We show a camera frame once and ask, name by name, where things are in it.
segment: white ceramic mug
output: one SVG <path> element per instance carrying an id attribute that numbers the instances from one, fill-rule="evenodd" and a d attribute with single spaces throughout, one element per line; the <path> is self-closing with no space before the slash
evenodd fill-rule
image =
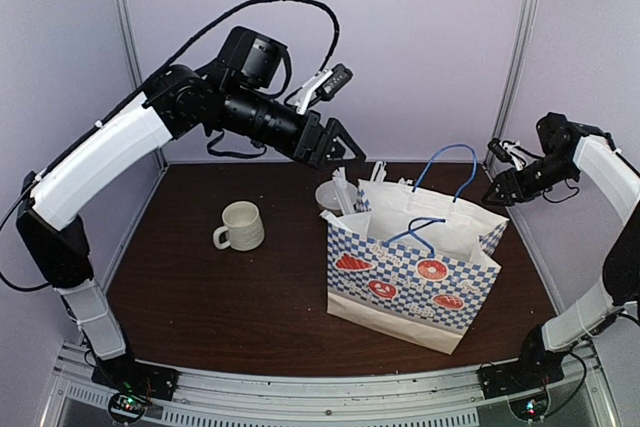
<path id="1" fill-rule="evenodd" d="M 222 211 L 224 225 L 213 232 L 213 245 L 218 249 L 231 247 L 234 250 L 246 252 L 258 247 L 264 240 L 264 227 L 260 219 L 260 211 L 255 204 L 241 200 L 229 204 Z M 227 240 L 221 237 L 227 234 Z"/>

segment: lavender backdrop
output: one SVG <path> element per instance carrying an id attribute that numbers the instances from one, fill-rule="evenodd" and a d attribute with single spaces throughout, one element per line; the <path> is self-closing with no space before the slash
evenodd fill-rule
<path id="1" fill-rule="evenodd" d="M 640 165 L 640 1 L 540 0 L 506 138 L 537 148 L 536 121 L 548 111 L 610 131 Z M 598 278 L 622 226 L 598 189 L 559 206 L 543 201 L 515 209 L 560 307 Z M 557 197 L 565 194 L 558 189 Z M 640 331 L 618 322 L 596 339 L 623 425 L 640 425 Z"/>
<path id="2" fill-rule="evenodd" d="M 24 175 L 45 167 L 130 91 L 112 0 L 0 0 L 0 211 Z M 82 212 L 97 279 L 103 280 L 132 217 L 157 177 L 143 159 Z M 0 236 L 0 269 L 15 283 L 42 277 L 13 221 Z M 35 424 L 45 381 L 64 338 L 77 337 L 51 290 L 0 285 L 2 425 Z"/>
<path id="3" fill-rule="evenodd" d="M 142 69 L 150 74 L 197 29 L 244 0 L 129 0 Z M 354 79 L 323 118 L 338 117 L 370 158 L 423 160 L 465 141 L 486 150 L 515 39 L 521 0 L 322 0 L 337 13 L 342 37 L 334 57 Z M 205 37 L 182 59 L 198 67 L 218 53 L 237 24 L 290 48 L 292 88 L 308 79 L 326 53 L 331 24 L 321 11 L 296 4 L 252 7 Z M 274 87 L 280 85 L 280 78 Z M 246 149 L 246 139 L 225 147 Z M 217 161 L 200 129 L 165 148 L 170 161 Z M 267 159 L 281 158 L 271 152 Z M 444 159 L 468 159 L 450 151 Z"/>

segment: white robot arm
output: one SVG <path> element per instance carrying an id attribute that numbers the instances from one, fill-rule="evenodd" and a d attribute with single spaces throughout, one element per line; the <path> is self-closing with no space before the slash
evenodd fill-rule
<path id="1" fill-rule="evenodd" d="M 97 363 L 95 382 L 141 394 L 150 384 L 153 397 L 170 399 L 177 380 L 172 369 L 135 360 L 94 280 L 78 212 L 107 184 L 200 124 L 207 134 L 230 130 L 311 167 L 342 163 L 347 149 L 353 161 L 364 160 L 338 120 L 323 126 L 317 112 L 298 114 L 258 90 L 269 86 L 285 50 L 269 37 L 235 27 L 213 62 L 197 72 L 171 65 L 45 171 L 27 176 L 16 225 L 44 278 L 86 335 Z"/>
<path id="2" fill-rule="evenodd" d="M 487 397 L 508 395 L 545 382 L 561 380 L 561 363 L 573 346 L 594 330 L 604 330 L 640 293 L 640 174 L 620 155 L 610 134 L 549 113 L 537 124 L 544 157 L 525 168 L 496 176 L 483 201 L 512 206 L 528 202 L 567 179 L 589 176 L 616 210 L 624 229 L 603 265 L 603 273 L 569 309 L 525 339 L 518 361 L 480 369 Z M 494 139 L 489 147 L 498 159 L 511 155 Z"/>

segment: brown table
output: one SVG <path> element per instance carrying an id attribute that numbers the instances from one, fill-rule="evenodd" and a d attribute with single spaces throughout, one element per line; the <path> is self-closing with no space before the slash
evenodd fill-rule
<path id="1" fill-rule="evenodd" d="M 390 164 L 388 180 L 421 164 Z M 437 164 L 425 187 L 452 194 L 469 165 Z M 360 175 L 368 178 L 371 167 Z M 349 172 L 357 178 L 357 169 Z M 482 172 L 462 197 L 479 202 Z M 343 376 L 429 371 L 516 357 L 524 335 L 554 315 L 510 225 L 485 305 L 449 356 L 326 313 L 326 224 L 315 188 L 329 173 L 296 164 L 176 165 L 145 213 L 109 290 L 140 359 L 225 372 Z M 245 199 L 264 220 L 264 244 L 216 250 L 222 209 Z"/>

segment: blue rope handle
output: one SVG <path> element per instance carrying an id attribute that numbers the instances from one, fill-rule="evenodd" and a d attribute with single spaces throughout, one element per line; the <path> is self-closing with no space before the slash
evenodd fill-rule
<path id="1" fill-rule="evenodd" d="M 424 180 L 425 175 L 427 175 L 427 172 L 429 172 L 429 169 L 431 168 L 431 164 L 433 164 L 433 161 L 436 159 L 436 157 L 438 157 L 441 153 L 443 153 L 446 150 L 456 149 L 456 148 L 469 149 L 471 151 L 471 155 L 473 155 L 473 171 L 471 172 L 471 177 L 469 177 L 469 180 L 467 180 L 464 184 L 462 184 L 460 186 L 460 188 L 456 191 L 456 195 L 453 196 L 453 201 L 454 202 L 456 200 L 458 200 L 458 197 L 460 197 L 460 193 L 471 182 L 473 182 L 473 179 L 476 178 L 476 172 L 478 171 L 478 156 L 476 155 L 476 151 L 473 150 L 473 147 L 471 147 L 470 145 L 467 145 L 467 144 L 451 144 L 451 145 L 447 145 L 446 147 L 441 148 L 439 151 L 437 151 L 435 154 L 433 154 L 431 156 L 431 158 L 429 159 L 429 163 L 427 164 L 427 166 L 424 168 L 424 170 L 420 174 L 420 177 L 418 177 L 418 180 L 416 181 L 416 184 L 413 186 L 413 189 L 411 190 L 411 192 L 415 192 L 416 189 L 418 187 L 420 187 L 420 184 Z"/>
<path id="2" fill-rule="evenodd" d="M 419 227 L 415 227 L 414 228 L 413 224 L 414 224 L 414 222 L 416 222 L 418 220 L 425 220 L 426 223 L 421 225 L 421 226 L 419 226 Z M 411 222 L 409 222 L 409 229 L 408 230 L 405 230 L 404 232 L 401 232 L 398 235 L 394 235 L 389 240 L 387 240 L 387 243 L 397 242 L 398 239 L 404 237 L 405 235 L 410 235 L 411 237 L 416 239 L 418 242 L 423 244 L 425 247 L 427 247 L 427 249 L 429 249 L 429 252 L 430 252 L 429 255 L 430 256 L 434 256 L 435 255 L 435 249 L 433 248 L 433 245 L 431 245 L 429 242 L 427 242 L 422 237 L 420 237 L 418 234 L 416 234 L 416 230 L 423 229 L 425 227 L 428 227 L 431 224 L 436 224 L 436 223 L 444 224 L 445 222 L 446 222 L 445 219 L 436 219 L 434 217 L 416 217 L 415 219 L 412 219 Z"/>

